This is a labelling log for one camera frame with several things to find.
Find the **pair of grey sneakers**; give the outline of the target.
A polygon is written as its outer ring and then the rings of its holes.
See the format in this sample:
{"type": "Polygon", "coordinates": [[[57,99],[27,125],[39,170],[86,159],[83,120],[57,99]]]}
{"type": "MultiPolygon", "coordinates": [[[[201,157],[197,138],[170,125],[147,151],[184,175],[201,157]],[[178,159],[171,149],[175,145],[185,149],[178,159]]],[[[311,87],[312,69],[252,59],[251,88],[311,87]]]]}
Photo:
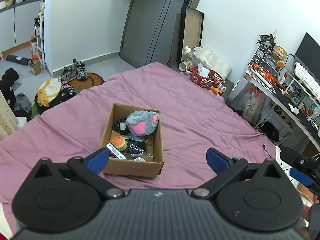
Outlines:
{"type": "Polygon", "coordinates": [[[64,67],[63,72],[60,75],[61,81],[72,81],[77,79],[79,81],[87,80],[88,75],[86,72],[85,64],[82,61],[73,59],[73,63],[64,67]]]}

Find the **pink bed sheet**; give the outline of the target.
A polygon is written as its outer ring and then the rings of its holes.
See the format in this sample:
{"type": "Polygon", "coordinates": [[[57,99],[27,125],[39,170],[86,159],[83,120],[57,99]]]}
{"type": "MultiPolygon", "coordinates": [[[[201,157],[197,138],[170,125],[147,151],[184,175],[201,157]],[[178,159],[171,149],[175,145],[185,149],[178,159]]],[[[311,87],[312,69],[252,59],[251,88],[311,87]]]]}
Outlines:
{"type": "Polygon", "coordinates": [[[194,189],[214,176],[206,162],[213,147],[229,157],[262,163],[275,157],[274,144],[229,108],[222,97],[160,64],[116,74],[102,85],[36,116],[1,141],[1,203],[12,233],[12,199],[42,157],[64,163],[99,149],[111,107],[122,103],[160,111],[164,165],[155,179],[106,174],[123,190],[194,189]]]}

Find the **orange bottle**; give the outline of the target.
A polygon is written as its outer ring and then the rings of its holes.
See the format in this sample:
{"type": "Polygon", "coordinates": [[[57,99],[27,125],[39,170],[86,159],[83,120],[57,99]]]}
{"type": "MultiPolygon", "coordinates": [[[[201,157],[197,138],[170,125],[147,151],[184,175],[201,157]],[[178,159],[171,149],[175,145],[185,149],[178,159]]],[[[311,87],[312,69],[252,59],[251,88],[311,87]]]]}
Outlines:
{"type": "Polygon", "coordinates": [[[217,88],[217,87],[212,87],[212,88],[211,88],[211,91],[212,91],[213,93],[215,93],[216,95],[222,95],[222,94],[223,94],[222,90],[219,89],[219,88],[217,88]]]}

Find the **white desk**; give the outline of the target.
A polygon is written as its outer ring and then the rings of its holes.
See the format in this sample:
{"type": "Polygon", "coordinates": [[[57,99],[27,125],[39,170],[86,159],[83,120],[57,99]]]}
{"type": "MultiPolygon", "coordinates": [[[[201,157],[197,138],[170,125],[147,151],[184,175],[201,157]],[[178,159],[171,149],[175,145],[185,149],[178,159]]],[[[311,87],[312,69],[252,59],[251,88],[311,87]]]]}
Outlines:
{"type": "Polygon", "coordinates": [[[251,72],[249,66],[246,67],[243,77],[237,81],[231,93],[228,96],[229,101],[233,101],[239,93],[242,92],[244,87],[251,83],[259,90],[261,90],[269,99],[271,99],[275,104],[277,104],[292,120],[293,122],[304,132],[304,134],[309,138],[309,140],[314,144],[314,146],[319,151],[319,136],[317,132],[312,127],[312,124],[305,115],[301,112],[295,114],[291,111],[289,107],[289,99],[285,97],[281,91],[276,87],[274,92],[263,85],[259,79],[257,79],[251,72]]]}

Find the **red plastic basket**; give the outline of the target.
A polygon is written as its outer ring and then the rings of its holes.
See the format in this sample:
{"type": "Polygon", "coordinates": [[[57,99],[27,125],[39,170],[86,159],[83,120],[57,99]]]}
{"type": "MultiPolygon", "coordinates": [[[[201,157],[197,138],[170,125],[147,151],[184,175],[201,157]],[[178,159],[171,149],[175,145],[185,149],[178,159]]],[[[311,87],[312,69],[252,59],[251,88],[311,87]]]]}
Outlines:
{"type": "Polygon", "coordinates": [[[206,88],[208,86],[217,87],[224,81],[224,79],[214,70],[209,71],[208,77],[202,77],[196,66],[190,67],[188,70],[191,71],[191,81],[202,88],[206,88]]]}

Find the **white keyboard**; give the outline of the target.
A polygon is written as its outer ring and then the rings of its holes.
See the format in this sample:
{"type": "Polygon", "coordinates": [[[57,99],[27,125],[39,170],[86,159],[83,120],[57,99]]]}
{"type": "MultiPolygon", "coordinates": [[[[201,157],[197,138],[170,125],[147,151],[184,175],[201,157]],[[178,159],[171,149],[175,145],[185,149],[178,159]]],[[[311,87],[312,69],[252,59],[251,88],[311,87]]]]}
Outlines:
{"type": "Polygon", "coordinates": [[[315,98],[320,100],[320,85],[312,77],[312,75],[299,63],[295,63],[294,74],[299,80],[310,90],[315,98]]]}

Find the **black knitted patch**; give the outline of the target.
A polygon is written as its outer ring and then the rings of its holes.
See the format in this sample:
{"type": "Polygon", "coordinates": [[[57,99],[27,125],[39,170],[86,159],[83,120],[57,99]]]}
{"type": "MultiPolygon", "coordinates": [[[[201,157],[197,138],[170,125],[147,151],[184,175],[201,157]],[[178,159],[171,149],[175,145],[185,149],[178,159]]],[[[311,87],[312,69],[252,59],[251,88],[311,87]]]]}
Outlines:
{"type": "Polygon", "coordinates": [[[126,125],[126,118],[120,118],[113,123],[113,130],[119,134],[129,134],[130,130],[126,125]]]}

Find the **clear plastic bottle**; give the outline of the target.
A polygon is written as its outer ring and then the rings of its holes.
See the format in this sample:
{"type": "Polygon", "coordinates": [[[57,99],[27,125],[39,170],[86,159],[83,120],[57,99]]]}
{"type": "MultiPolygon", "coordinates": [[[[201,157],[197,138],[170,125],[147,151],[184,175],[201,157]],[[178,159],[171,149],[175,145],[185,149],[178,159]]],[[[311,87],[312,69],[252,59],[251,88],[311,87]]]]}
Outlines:
{"type": "Polygon", "coordinates": [[[188,46],[185,46],[182,50],[182,59],[184,62],[189,64],[189,66],[197,66],[200,61],[196,55],[196,52],[199,50],[199,47],[195,47],[194,49],[191,49],[188,46]]]}

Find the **yellow white bag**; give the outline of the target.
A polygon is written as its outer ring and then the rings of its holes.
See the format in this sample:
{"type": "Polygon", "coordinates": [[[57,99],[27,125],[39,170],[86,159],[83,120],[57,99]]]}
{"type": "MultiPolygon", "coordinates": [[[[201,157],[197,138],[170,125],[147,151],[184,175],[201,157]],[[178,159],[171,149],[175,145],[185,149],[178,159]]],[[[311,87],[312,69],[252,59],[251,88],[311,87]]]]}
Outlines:
{"type": "Polygon", "coordinates": [[[58,96],[62,89],[61,79],[47,79],[37,90],[37,103],[40,106],[49,107],[50,103],[58,96]]]}

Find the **plastic shopping bag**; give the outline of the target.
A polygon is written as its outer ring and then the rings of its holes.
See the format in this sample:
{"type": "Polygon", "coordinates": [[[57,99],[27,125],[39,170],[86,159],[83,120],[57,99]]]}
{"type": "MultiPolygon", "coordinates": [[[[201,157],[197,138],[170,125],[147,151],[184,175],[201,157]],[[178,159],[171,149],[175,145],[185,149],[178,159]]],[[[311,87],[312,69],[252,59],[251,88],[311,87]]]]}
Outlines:
{"type": "Polygon", "coordinates": [[[257,87],[252,87],[244,93],[244,96],[246,101],[242,117],[247,122],[255,123],[263,106],[265,94],[257,87]]]}

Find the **burger plush toy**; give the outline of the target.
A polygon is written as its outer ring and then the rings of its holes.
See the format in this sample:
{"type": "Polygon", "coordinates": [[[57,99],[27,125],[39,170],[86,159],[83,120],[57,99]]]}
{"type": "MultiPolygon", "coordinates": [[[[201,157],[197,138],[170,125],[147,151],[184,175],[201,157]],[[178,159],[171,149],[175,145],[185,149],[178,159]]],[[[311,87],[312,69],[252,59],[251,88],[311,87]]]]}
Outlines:
{"type": "Polygon", "coordinates": [[[117,135],[117,136],[112,137],[110,139],[109,143],[111,143],[120,152],[123,152],[127,149],[127,141],[121,135],[117,135]]]}

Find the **small blue white box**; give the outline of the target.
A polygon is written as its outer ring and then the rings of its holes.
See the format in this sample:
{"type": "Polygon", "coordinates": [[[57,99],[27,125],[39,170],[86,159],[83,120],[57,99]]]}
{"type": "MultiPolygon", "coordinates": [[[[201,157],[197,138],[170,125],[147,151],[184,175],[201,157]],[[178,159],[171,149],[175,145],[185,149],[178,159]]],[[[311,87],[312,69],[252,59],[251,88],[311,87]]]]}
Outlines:
{"type": "Polygon", "coordinates": [[[117,158],[122,160],[127,160],[127,157],[120,152],[112,143],[106,144],[106,148],[117,158]]]}

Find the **framed cork board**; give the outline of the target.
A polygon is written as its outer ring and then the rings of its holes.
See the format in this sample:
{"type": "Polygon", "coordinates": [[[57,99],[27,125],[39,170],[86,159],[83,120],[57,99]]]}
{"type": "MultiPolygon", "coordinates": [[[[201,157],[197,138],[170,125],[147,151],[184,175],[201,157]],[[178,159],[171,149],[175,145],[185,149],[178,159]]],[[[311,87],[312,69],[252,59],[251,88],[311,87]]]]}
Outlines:
{"type": "Polygon", "coordinates": [[[204,13],[188,6],[183,6],[177,47],[177,61],[182,61],[183,48],[191,49],[201,45],[204,13]]]}

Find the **blue plush paw slipper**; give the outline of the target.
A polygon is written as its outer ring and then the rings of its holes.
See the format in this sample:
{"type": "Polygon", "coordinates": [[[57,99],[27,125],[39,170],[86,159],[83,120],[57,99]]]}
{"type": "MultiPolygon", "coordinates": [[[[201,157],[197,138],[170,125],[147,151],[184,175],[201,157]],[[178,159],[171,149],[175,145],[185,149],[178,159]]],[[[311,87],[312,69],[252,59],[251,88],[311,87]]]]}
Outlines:
{"type": "Polygon", "coordinates": [[[135,136],[151,135],[158,126],[160,114],[153,111],[134,111],[126,119],[126,126],[135,136]]]}

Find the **small open cardboard box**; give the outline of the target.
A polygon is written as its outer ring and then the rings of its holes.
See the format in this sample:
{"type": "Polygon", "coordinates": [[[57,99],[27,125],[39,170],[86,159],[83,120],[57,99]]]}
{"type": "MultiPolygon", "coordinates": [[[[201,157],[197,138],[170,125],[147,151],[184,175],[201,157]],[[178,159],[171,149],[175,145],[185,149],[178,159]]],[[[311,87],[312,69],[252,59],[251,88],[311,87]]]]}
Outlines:
{"type": "Polygon", "coordinates": [[[29,62],[30,71],[33,75],[37,76],[41,73],[41,64],[37,61],[30,61],[29,62]]]}

